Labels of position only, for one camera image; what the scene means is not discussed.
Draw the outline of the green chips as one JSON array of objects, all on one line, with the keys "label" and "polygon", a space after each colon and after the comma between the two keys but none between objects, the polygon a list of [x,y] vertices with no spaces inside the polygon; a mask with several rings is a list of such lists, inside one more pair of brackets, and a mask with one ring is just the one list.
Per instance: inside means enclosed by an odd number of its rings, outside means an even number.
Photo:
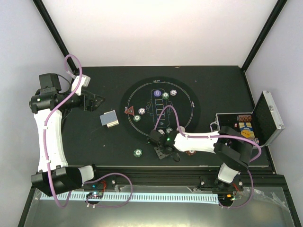
[{"label": "green chips", "polygon": [[133,121],[134,122],[138,122],[138,121],[140,121],[141,120],[141,116],[140,115],[135,115],[134,117],[133,117]]},{"label": "green chips", "polygon": [[171,131],[173,131],[173,129],[172,129],[171,127],[167,127],[166,130],[165,130],[165,132],[166,132],[167,134],[169,134]]},{"label": "green chips", "polygon": [[169,99],[169,93],[164,92],[164,93],[162,94],[162,98],[163,98],[164,100],[168,100],[168,99]]}]

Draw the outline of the green chip stack source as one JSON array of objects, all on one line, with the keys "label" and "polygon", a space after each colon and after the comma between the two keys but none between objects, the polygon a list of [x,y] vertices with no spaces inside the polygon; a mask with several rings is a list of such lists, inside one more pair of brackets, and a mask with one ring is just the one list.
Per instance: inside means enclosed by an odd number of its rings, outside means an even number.
[{"label": "green chip stack source", "polygon": [[136,150],[133,152],[133,155],[134,155],[135,157],[140,157],[142,154],[143,154],[143,152],[142,152],[141,149],[136,149]]}]

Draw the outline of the red triangular button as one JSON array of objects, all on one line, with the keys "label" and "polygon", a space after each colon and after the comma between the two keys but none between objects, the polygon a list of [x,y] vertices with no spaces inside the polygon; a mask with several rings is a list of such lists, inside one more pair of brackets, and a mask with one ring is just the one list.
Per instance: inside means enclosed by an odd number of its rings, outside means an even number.
[{"label": "red triangular button", "polygon": [[133,106],[130,106],[129,108],[127,108],[125,111],[124,111],[125,114],[128,114],[128,115],[132,115],[134,116],[135,113],[134,113],[134,107]]}]

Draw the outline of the purple round button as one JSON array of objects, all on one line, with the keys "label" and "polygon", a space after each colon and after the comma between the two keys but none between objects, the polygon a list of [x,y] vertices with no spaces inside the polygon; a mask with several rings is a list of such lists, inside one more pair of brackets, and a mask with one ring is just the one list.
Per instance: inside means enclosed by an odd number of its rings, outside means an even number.
[{"label": "purple round button", "polygon": [[162,91],[161,91],[161,90],[154,90],[154,91],[153,91],[153,95],[154,95],[155,97],[160,97],[160,96],[162,96]]}]

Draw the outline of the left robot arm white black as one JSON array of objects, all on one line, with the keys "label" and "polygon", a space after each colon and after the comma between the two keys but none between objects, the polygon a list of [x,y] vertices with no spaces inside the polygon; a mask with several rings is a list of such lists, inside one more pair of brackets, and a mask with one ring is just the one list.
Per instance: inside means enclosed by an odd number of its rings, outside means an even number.
[{"label": "left robot arm white black", "polygon": [[40,89],[31,97],[29,107],[34,114],[39,136],[39,164],[31,183],[47,196],[58,195],[81,188],[101,185],[94,164],[70,167],[62,143],[62,118],[73,108],[95,111],[105,99],[85,90],[90,77],[76,76],[71,91],[61,92],[59,76],[55,73],[39,75]]}]

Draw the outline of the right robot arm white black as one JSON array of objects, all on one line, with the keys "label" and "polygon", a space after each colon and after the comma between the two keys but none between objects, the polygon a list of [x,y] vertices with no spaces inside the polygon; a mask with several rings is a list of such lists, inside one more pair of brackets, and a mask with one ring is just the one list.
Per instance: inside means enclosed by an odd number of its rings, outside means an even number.
[{"label": "right robot arm white black", "polygon": [[254,145],[234,129],[223,126],[209,133],[188,133],[180,130],[164,133],[152,130],[147,142],[167,156],[177,152],[199,151],[216,154],[223,162],[213,183],[214,191],[229,191],[234,178],[249,168]]}]

